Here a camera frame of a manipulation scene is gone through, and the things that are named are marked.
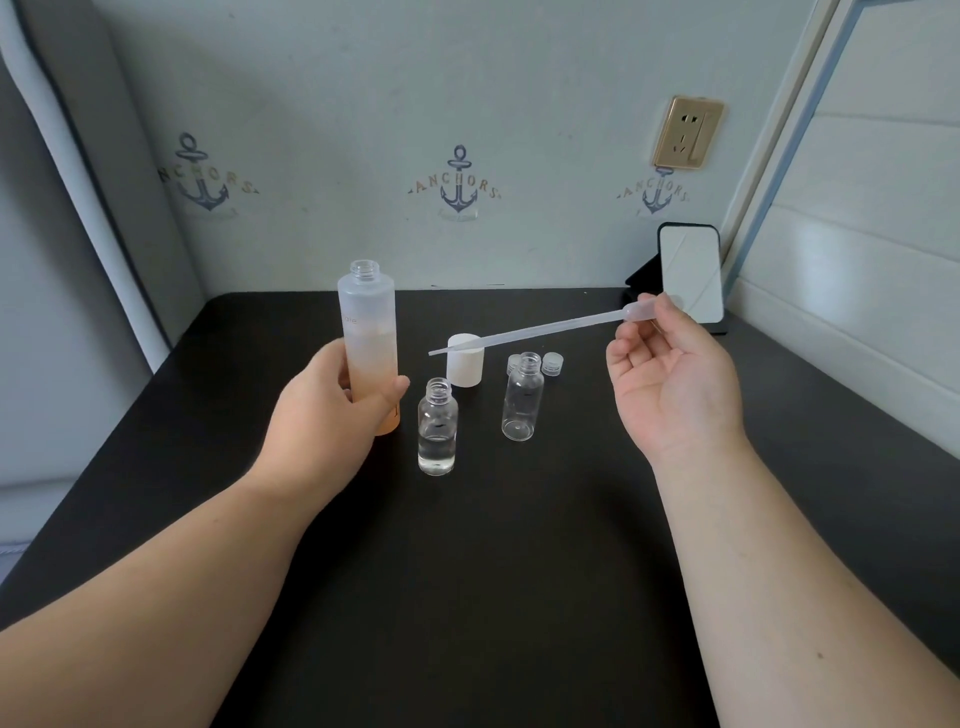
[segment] white bottle cap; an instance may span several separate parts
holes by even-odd
[[[449,347],[473,341],[480,337],[472,333],[455,333],[446,341]],[[483,377],[483,347],[448,352],[446,355],[446,378],[455,387],[475,387]]]
[[[543,355],[540,370],[547,376],[556,376],[564,365],[564,358],[556,352],[547,352]]]

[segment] orange gradient bottle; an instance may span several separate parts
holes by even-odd
[[[373,260],[354,260],[337,281],[340,317],[347,344],[350,392],[354,401],[390,385],[396,376],[396,303],[394,280]],[[377,435],[400,424],[399,406],[387,415]]]

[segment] hand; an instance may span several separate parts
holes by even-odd
[[[730,355],[666,294],[655,310],[656,325],[624,322],[607,346],[616,409],[636,446],[656,467],[670,451],[746,443]]]
[[[337,339],[283,388],[248,475],[320,512],[360,470],[373,434],[410,379],[398,376],[358,402],[351,400],[348,384],[347,350]]]

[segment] wall socket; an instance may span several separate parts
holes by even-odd
[[[723,116],[724,103],[674,96],[654,153],[654,166],[700,169]]]

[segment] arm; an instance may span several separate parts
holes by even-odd
[[[353,403],[328,344],[280,395],[251,471],[0,632],[0,724],[206,726],[306,527],[356,474],[409,381]]]
[[[607,350],[650,460],[724,726],[954,726],[960,681],[836,558],[751,448],[727,353],[660,296]]]

